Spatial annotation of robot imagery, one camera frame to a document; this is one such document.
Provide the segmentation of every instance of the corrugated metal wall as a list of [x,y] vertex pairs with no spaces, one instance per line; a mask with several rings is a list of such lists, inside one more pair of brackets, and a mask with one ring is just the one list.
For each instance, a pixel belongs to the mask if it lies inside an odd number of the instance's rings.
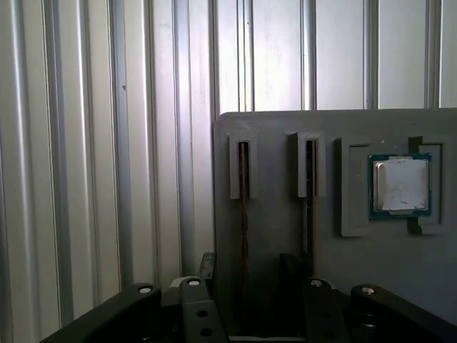
[[454,0],[0,1],[0,338],[214,248],[226,111],[457,106]]

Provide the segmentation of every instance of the metal wall panel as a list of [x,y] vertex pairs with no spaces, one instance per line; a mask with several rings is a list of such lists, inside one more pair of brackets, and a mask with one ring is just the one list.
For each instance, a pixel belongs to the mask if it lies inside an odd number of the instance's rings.
[[317,0],[317,109],[363,108],[363,0]]
[[379,0],[379,108],[423,108],[426,0]]
[[442,0],[440,107],[457,106],[457,1]]
[[0,340],[214,250],[226,111],[457,106],[451,0],[0,1]]
[[253,1],[253,109],[301,109],[300,1]]
[[31,144],[36,267],[39,290],[39,332],[46,337],[60,326],[56,255],[54,170],[51,145],[49,75],[46,73],[44,9],[39,1],[23,1],[24,43]]

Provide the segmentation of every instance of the screw head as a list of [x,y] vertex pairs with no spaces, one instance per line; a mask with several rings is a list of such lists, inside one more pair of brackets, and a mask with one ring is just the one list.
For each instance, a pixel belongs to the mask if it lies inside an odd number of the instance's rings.
[[320,287],[322,286],[321,280],[311,280],[311,286]]
[[147,286],[146,286],[146,287],[142,287],[142,288],[140,288],[140,289],[138,290],[138,292],[143,293],[143,294],[144,294],[144,293],[149,293],[150,291],[152,291],[152,288],[147,287]]
[[362,292],[363,293],[367,293],[368,295],[372,295],[374,294],[374,289],[370,288],[370,287],[362,287]]

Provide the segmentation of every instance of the black bar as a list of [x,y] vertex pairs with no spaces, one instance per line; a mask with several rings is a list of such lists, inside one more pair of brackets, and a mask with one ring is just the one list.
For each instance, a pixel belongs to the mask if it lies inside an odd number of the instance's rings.
[[330,284],[309,278],[303,294],[308,343],[349,343],[350,336]]
[[41,343],[150,342],[161,292],[152,284],[134,284],[83,314]]
[[228,343],[229,337],[205,281],[190,278],[182,281],[180,289],[185,343]]
[[351,310],[373,317],[377,339],[457,342],[457,327],[373,284],[352,289]]

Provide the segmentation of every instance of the gray panel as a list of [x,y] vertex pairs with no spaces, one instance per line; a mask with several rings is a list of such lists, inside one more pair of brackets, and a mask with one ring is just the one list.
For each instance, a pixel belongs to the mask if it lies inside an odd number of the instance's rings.
[[253,2],[254,109],[301,109],[299,0]]
[[316,2],[317,109],[363,108],[363,0]]
[[114,90],[113,11],[108,1],[88,2],[91,112],[99,301],[119,292],[118,179]]
[[[451,270],[457,268],[457,231],[452,223],[455,212],[446,212],[446,231],[434,236],[418,237],[408,231],[407,219],[372,219],[368,211],[346,209],[353,227],[364,227],[364,236],[347,239],[338,225],[338,188],[335,179],[340,168],[335,164],[337,138],[346,144],[350,165],[346,174],[347,201],[366,209],[368,185],[367,141],[354,140],[359,132],[370,139],[370,154],[408,153],[408,137],[424,136],[423,144],[435,144],[436,137],[456,138],[456,110],[391,110],[391,111],[321,111],[321,112],[258,112],[255,114],[224,114],[214,128],[216,248],[218,253],[217,299],[222,314],[228,316],[230,300],[226,296],[235,290],[241,258],[239,203],[230,198],[229,148],[227,134],[256,132],[258,142],[258,197],[248,201],[249,273],[251,304],[262,303],[275,289],[278,254],[298,254],[301,251],[302,199],[291,193],[288,178],[294,165],[288,163],[288,135],[284,132],[306,130],[323,132],[326,138],[327,195],[314,203],[314,270],[317,277],[330,280],[343,292],[357,284],[374,283],[397,293],[424,309],[456,323],[457,278]],[[456,160],[444,164],[444,178],[457,170]],[[457,191],[456,184],[447,184],[447,192]],[[444,283],[429,282],[431,278],[446,279]]]
[[338,204],[338,230],[345,237],[364,236],[368,231],[368,154],[369,139],[345,136],[335,147]]
[[157,150],[157,230],[160,286],[181,276],[176,127],[174,8],[171,2],[153,3],[154,103]]
[[189,61],[189,2],[179,0],[174,7],[176,45],[176,123],[179,169],[179,225],[181,262],[184,275],[196,273],[194,256],[194,177],[192,163],[191,85]]
[[6,47],[0,54],[0,139],[12,318],[2,336],[8,339],[12,332],[15,342],[37,342],[39,293],[20,1],[0,1],[0,46]]
[[126,37],[124,25],[124,0],[114,0],[114,36],[116,65],[116,122],[119,176],[119,264],[121,286],[134,282],[131,246],[131,182],[129,157],[129,118],[126,94]]
[[442,0],[440,107],[457,106],[457,1]]
[[379,0],[379,108],[424,107],[426,0]]
[[56,253],[56,207],[51,143],[51,107],[45,18],[42,3],[22,1],[26,49],[27,95],[30,112],[33,205],[39,281],[40,339],[60,325],[59,281]]
[[66,186],[74,317],[99,303],[85,1],[59,3]]
[[[217,0],[217,49],[219,53],[218,60],[218,71],[219,71],[219,111],[225,113],[228,111],[239,110],[239,81],[244,80],[244,74],[242,78],[238,78],[238,56],[239,50],[244,48],[243,44],[243,29],[239,30],[239,27],[244,28],[244,21],[239,23],[236,18],[238,11],[240,12],[241,18],[243,18],[243,0],[241,1],[226,1]],[[238,31],[242,40],[238,42]],[[244,55],[241,55],[242,60],[239,65],[241,68],[244,66]]]
[[210,27],[212,13],[209,2],[191,0],[189,4],[189,63],[191,87],[191,137],[194,184],[194,264],[200,267],[205,252],[214,250],[213,162],[211,127],[215,116],[211,101]]
[[5,197],[0,136],[0,342],[13,342],[11,289],[9,280],[8,237],[6,235]]
[[124,9],[133,282],[159,283],[151,108],[150,1]]

